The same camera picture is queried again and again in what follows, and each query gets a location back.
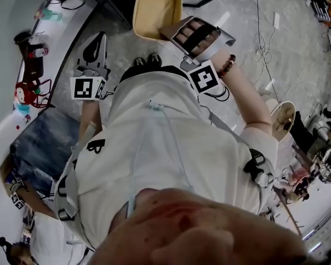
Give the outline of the red and white can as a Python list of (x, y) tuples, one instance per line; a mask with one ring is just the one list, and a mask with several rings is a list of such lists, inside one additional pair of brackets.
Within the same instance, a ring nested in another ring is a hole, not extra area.
[(28, 58), (41, 58), (49, 53), (49, 49), (47, 47), (41, 47), (34, 49), (28, 53)]

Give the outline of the black pouch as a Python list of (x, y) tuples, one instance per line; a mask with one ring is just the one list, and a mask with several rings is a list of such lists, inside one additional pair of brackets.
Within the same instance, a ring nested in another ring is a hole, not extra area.
[(29, 57), (29, 53), (32, 53), (36, 49), (43, 48), (44, 46), (43, 44), (30, 44), (30, 37), (30, 31), (22, 31), (14, 37), (14, 42), (16, 45), (18, 45), (20, 53), (24, 60), (24, 82), (38, 80), (44, 74), (43, 58)]

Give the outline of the small blue toy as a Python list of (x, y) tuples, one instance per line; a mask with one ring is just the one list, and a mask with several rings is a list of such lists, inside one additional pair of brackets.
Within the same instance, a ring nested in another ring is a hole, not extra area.
[(17, 103), (15, 108), (24, 116), (27, 123), (31, 120), (31, 117), (29, 115), (30, 105)]

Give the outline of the black harness buckle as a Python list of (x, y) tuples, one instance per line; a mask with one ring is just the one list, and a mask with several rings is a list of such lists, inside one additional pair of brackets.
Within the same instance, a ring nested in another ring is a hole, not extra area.
[(261, 188), (267, 188), (274, 181), (273, 168), (269, 160), (255, 149), (249, 149), (251, 159), (246, 163), (243, 170), (250, 174), (251, 180)]

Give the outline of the teal and red toy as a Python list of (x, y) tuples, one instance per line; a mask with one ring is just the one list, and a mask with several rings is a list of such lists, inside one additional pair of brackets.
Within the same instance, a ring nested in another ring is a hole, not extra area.
[(43, 8), (43, 9), (39, 9), (35, 13), (34, 18), (36, 20), (50, 20), (50, 21), (59, 22), (62, 19), (62, 13), (55, 12), (48, 8)]

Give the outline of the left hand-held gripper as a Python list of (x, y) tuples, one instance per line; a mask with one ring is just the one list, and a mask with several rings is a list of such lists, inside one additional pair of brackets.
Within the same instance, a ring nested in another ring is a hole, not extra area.
[[(99, 32), (84, 43), (82, 56), (85, 62), (95, 66), (104, 66), (107, 39), (104, 32)], [(111, 72), (108, 68), (87, 68), (76, 66), (70, 78), (71, 99), (73, 100), (104, 100), (111, 95), (106, 83)]]

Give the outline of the person's white shirt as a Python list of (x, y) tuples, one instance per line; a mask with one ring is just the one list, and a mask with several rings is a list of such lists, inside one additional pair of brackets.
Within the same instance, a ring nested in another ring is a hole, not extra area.
[(121, 82), (106, 127), (94, 133), (88, 127), (55, 190), (58, 218), (92, 249), (144, 189), (189, 190), (254, 214), (269, 196), (271, 185), (259, 187), (243, 168), (255, 149), (274, 171), (277, 139), (210, 124), (182, 76), (150, 72)]

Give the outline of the person's right forearm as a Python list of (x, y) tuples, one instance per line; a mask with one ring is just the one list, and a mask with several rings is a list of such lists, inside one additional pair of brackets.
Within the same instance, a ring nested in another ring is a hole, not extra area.
[(225, 75), (221, 74), (229, 65), (230, 58), (229, 52), (221, 49), (213, 55), (211, 61), (222, 82), (233, 95), (246, 127), (271, 134), (272, 121), (269, 109), (241, 69), (233, 63)]

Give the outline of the yellow square bowl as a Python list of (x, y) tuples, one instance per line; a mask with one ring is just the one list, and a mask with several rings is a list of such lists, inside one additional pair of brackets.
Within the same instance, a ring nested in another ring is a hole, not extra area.
[(136, 0), (132, 28), (140, 38), (167, 41), (161, 29), (179, 22), (182, 11), (183, 0)]

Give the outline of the person's right hand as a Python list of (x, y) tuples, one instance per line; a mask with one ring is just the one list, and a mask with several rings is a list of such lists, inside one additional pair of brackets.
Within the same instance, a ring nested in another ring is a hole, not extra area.
[(214, 26), (193, 19), (179, 30), (174, 40), (191, 56), (196, 57), (213, 44), (219, 36), (220, 33)]

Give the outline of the red round toy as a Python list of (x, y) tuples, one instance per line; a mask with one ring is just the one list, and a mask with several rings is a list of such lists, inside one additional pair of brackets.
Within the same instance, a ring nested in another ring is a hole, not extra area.
[[(41, 86), (48, 84), (48, 91), (43, 93)], [(20, 104), (31, 105), (34, 108), (47, 108), (50, 104), (48, 96), (51, 93), (52, 80), (46, 79), (42, 82), (39, 80), (29, 82), (18, 82), (15, 86), (15, 96)]]

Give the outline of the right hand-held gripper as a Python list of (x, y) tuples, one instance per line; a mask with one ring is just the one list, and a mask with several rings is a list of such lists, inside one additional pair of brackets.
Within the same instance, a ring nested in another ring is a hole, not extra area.
[[(218, 26), (214, 26), (215, 29), (220, 33), (220, 36), (215, 40), (213, 44), (211, 44), (205, 51), (203, 51), (198, 56), (191, 56), (181, 45), (179, 45), (178, 39), (176, 35), (179, 33), (179, 30), (184, 27), (185, 24), (190, 22), (193, 19), (198, 19), (212, 25), (201, 18), (195, 16), (189, 16), (180, 22), (167, 25), (160, 28), (159, 33), (161, 35), (161, 40), (163, 41), (171, 41), (178, 49), (180, 49), (184, 53), (184, 59), (180, 64), (182, 70), (187, 72), (189, 77), (189, 81), (191, 82), (194, 90), (198, 94), (214, 94), (215, 90), (221, 86), (221, 78), (216, 72), (211, 58), (215, 53), (217, 53), (224, 46), (232, 46), (236, 39), (225, 32)], [(235, 63), (236, 56), (231, 54), (230, 63), (227, 67), (225, 67), (224, 71), (221, 73), (225, 75), (229, 69), (232, 67), (232, 64)]]

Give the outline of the person's right shoe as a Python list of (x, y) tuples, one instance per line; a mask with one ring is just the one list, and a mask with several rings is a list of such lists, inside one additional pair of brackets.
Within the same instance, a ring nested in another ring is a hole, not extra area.
[(162, 59), (157, 53), (153, 52), (149, 54), (147, 64), (152, 67), (162, 67)]

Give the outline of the person's black shorts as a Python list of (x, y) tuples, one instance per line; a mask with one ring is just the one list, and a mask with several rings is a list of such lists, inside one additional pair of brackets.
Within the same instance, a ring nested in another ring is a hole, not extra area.
[(175, 66), (152, 67), (149, 65), (139, 65), (139, 66), (132, 66), (128, 70), (126, 70), (126, 72), (122, 75), (119, 83), (121, 83), (131, 77), (134, 77), (134, 76), (137, 76), (137, 75), (140, 75), (143, 73), (148, 73), (148, 72), (173, 73), (175, 75), (182, 76), (183, 78), (185, 78), (186, 80), (189, 81), (187, 74)]

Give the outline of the round wooden stool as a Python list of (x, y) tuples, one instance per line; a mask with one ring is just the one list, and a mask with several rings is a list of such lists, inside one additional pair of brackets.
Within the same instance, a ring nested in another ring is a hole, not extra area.
[(295, 121), (296, 108), (293, 102), (284, 101), (279, 103), (271, 112), (273, 121), (273, 137), (281, 142), (289, 133)]

